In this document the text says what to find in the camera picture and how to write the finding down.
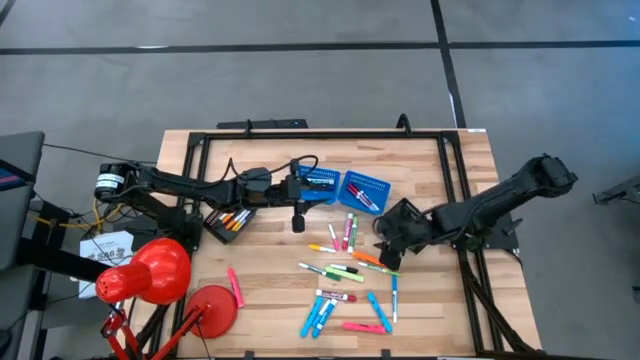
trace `gray floor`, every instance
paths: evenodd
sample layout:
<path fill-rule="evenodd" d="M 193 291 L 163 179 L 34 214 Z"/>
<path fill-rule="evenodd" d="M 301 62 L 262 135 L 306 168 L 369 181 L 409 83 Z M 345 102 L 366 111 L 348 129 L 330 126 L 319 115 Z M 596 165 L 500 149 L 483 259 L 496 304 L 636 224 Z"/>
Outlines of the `gray floor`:
<path fill-rule="evenodd" d="M 640 39 L 633 1 L 441 3 L 450 41 Z M 0 28 L 0 47 L 16 48 L 436 40 L 419 0 L 17 0 Z M 640 173 L 640 48 L 452 57 L 467 125 L 488 129 L 501 177 L 542 152 L 580 177 L 570 194 L 515 212 L 544 348 L 636 359 L 637 209 L 598 207 L 590 194 Z M 246 118 L 385 127 L 405 112 L 414 127 L 454 126 L 438 50 L 0 56 L 0 79 L 0 133 L 43 130 L 50 143 L 136 159 L 157 157 L 165 129 Z M 47 149 L 36 189 L 86 210 L 101 161 Z M 54 297 L 75 290 L 54 285 Z M 45 322 L 79 325 L 51 331 L 47 355 L 106 353 L 101 304 L 57 305 Z"/>

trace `blue container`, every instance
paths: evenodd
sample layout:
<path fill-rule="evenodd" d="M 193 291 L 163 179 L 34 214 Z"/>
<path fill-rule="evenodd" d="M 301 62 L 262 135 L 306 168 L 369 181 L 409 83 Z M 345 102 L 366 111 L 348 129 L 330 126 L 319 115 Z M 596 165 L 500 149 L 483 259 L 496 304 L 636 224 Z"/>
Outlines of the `blue container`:
<path fill-rule="evenodd" d="M 380 210 L 372 211 L 368 207 L 364 206 L 360 200 L 351 195 L 347 191 L 347 185 L 353 183 L 359 190 L 364 193 L 378 206 Z M 389 198 L 389 192 L 391 192 L 391 184 L 386 181 L 378 180 L 367 175 L 362 175 L 357 172 L 347 171 L 344 177 L 340 192 L 338 193 L 338 200 L 346 206 L 350 206 L 354 209 L 364 211 L 373 215 L 380 215 L 384 212 L 384 207 L 387 204 Z"/>
<path fill-rule="evenodd" d="M 333 190 L 331 191 L 319 191 L 319 190 L 302 190 L 301 195 L 303 200 L 320 200 L 329 199 L 325 201 L 325 204 L 333 204 L 338 197 L 338 189 L 340 189 L 340 172 L 329 169 L 315 168 L 311 173 L 311 166 L 300 165 L 300 176 L 307 176 L 315 179 L 327 179 L 333 180 Z"/>

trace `red lamp base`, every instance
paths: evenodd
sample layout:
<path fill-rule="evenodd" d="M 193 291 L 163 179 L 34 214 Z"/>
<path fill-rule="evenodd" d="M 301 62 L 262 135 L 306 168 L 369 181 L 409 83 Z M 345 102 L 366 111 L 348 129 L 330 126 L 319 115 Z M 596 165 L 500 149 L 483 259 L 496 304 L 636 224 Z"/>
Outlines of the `red lamp base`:
<path fill-rule="evenodd" d="M 200 329 L 194 326 L 191 332 L 205 339 L 213 339 L 231 329 L 238 315 L 238 304 L 235 296 L 226 288 L 218 285 L 205 286 L 191 296 L 185 313 L 188 314 L 196 305 L 205 307 L 207 304 L 209 306 L 204 310 L 199 323 Z"/>

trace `white paper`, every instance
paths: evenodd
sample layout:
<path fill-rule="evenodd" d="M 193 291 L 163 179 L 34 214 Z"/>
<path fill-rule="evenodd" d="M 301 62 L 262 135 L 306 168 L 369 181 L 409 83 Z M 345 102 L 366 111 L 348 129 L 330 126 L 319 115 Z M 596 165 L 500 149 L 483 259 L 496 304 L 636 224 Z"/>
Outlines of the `white paper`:
<path fill-rule="evenodd" d="M 80 256 L 109 266 L 114 266 L 113 263 L 118 265 L 125 265 L 131 262 L 131 244 L 133 243 L 133 235 L 126 231 L 118 231 L 114 233 L 98 235 L 93 240 L 100 246 L 96 246 L 91 240 L 82 240 L 80 242 Z M 78 291 L 82 291 L 90 283 L 88 281 L 80 280 L 78 282 Z M 84 291 L 82 291 L 78 298 L 88 299 L 96 296 L 95 284 L 89 285 Z"/>

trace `wooden tabletop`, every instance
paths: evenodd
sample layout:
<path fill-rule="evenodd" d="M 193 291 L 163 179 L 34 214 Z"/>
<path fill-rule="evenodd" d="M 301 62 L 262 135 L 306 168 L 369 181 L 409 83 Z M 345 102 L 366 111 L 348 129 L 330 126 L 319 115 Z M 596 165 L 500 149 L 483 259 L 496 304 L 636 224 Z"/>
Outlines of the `wooden tabletop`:
<path fill-rule="evenodd" d="M 189 132 L 165 132 L 158 159 L 160 170 L 182 173 Z M 459 132 L 471 190 L 475 194 L 498 180 L 489 139 L 485 132 Z M 306 154 L 317 155 L 320 167 L 342 173 L 353 170 L 390 182 L 387 209 L 403 197 L 422 209 L 447 201 L 438 149 L 435 140 L 430 139 L 215 140 L 211 143 L 206 180 L 219 179 L 229 157 L 242 171 L 259 166 L 275 168 Z M 451 149 L 448 154 L 454 180 L 457 180 Z M 199 150 L 192 166 L 193 177 L 197 159 Z M 274 182 L 284 175 L 284 172 L 274 174 Z M 454 185 L 461 199 L 459 182 L 455 181 Z M 171 197 L 158 197 L 167 204 L 175 204 Z M 210 212 L 206 206 L 201 210 L 205 216 Z M 329 263 L 356 266 L 346 253 L 319 253 L 307 247 L 310 243 L 330 246 L 328 224 L 333 225 L 340 237 L 348 212 L 360 217 L 356 248 L 377 254 L 373 244 L 378 240 L 371 231 L 374 217 L 338 202 L 311 209 L 305 216 L 306 231 L 302 234 L 291 230 L 290 208 L 259 210 L 231 245 L 225 246 L 206 231 L 203 233 L 200 249 L 193 255 L 187 296 L 206 285 L 230 287 L 226 268 L 232 266 L 247 303 L 238 311 L 237 321 L 226 335 L 206 340 L 212 356 L 243 356 L 246 350 L 255 351 L 256 356 L 378 356 L 381 349 L 390 349 L 394 356 L 473 354 L 457 256 L 447 246 L 430 246 L 419 255 L 407 255 L 402 261 L 404 275 L 398 282 L 399 319 L 397 324 L 392 324 L 392 334 L 373 335 L 341 329 L 345 321 L 378 323 L 366 300 L 368 291 L 376 294 L 391 318 L 389 276 L 363 269 L 360 271 L 365 276 L 363 284 L 347 279 L 335 282 L 297 265 L 303 261 L 319 266 Z M 526 342 L 539 347 L 520 265 L 500 250 L 485 251 L 485 256 L 496 305 Z M 358 301 L 339 303 L 322 335 L 318 339 L 311 336 L 303 339 L 299 332 L 317 288 L 354 294 Z M 154 307 L 138 301 L 131 321 L 134 332 L 142 328 Z M 479 303 L 478 309 L 485 347 L 490 349 L 486 314 Z M 173 309 L 165 319 L 163 344 L 169 336 L 172 316 Z M 188 334 L 180 342 L 178 357 L 205 356 L 200 338 Z"/>

